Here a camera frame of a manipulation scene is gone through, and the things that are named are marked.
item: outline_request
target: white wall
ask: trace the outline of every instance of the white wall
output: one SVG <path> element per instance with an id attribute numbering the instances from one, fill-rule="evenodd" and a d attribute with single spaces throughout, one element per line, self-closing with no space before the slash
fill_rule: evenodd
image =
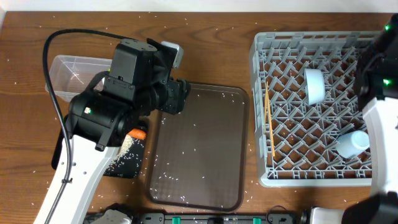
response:
<path id="1" fill-rule="evenodd" d="M 6 16 L 6 12 L 0 6 L 0 31 L 1 31 L 1 27 L 2 27 L 2 21 L 4 20 L 4 16 Z"/>
<path id="2" fill-rule="evenodd" d="M 6 11 L 398 12 L 398 0 L 0 0 Z"/>

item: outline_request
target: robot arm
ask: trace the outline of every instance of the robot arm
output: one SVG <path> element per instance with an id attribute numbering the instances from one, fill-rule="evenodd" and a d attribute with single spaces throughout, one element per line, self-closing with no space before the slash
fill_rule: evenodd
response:
<path id="1" fill-rule="evenodd" d="M 398 222 L 398 14 L 358 59 L 354 90 L 368 127 L 371 197 L 344 210 L 314 208 L 311 224 Z"/>
<path id="2" fill-rule="evenodd" d="M 183 55 L 177 44 L 159 44 L 151 39 L 145 43 L 94 30 L 61 30 L 49 37 L 44 48 L 46 80 L 49 79 L 49 42 L 56 35 L 71 32 L 122 40 L 114 52 L 110 72 L 97 74 L 86 90 L 70 102 L 69 114 L 62 126 L 66 127 L 64 136 L 70 137 L 71 147 L 63 142 L 57 171 L 35 224 L 83 223 L 101 177 L 139 116 L 153 110 L 177 114 L 183 110 L 190 92 L 189 83 L 170 77 L 171 69 L 178 68 Z M 103 91 L 94 90 L 102 79 Z M 47 86 L 62 120 L 51 84 L 47 82 Z"/>

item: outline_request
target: plastic grid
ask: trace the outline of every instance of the plastic grid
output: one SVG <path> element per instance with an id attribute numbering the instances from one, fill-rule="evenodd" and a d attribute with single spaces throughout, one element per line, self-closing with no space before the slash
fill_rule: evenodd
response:
<path id="1" fill-rule="evenodd" d="M 279 32 L 256 36 L 251 50 L 251 84 L 262 185 L 370 185 L 370 150 L 344 159 L 335 147 L 338 136 L 354 130 L 366 131 L 353 91 L 354 72 L 358 55 L 377 34 Z M 306 103 L 304 68 L 322 71 L 326 90 L 322 103 L 313 106 Z M 266 82 L 275 157 L 269 140 L 269 124 L 264 126 Z"/>

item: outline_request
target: brown plastic tray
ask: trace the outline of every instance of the brown plastic tray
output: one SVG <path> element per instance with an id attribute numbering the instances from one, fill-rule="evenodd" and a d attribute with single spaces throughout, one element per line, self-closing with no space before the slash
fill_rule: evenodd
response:
<path id="1" fill-rule="evenodd" d="M 146 183 L 154 203 L 232 212 L 243 199 L 248 95 L 192 84 L 180 114 L 162 113 Z"/>

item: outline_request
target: white mug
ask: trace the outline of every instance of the white mug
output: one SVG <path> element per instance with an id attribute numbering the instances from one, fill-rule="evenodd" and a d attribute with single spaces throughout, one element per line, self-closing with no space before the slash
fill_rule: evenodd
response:
<path id="1" fill-rule="evenodd" d="M 337 152 L 346 159 L 361 154 L 369 148 L 369 135 L 364 131 L 353 131 L 337 138 Z"/>
<path id="2" fill-rule="evenodd" d="M 304 69 L 304 82 L 307 103 L 313 105 L 322 102 L 325 98 L 325 81 L 322 72 L 318 69 Z"/>

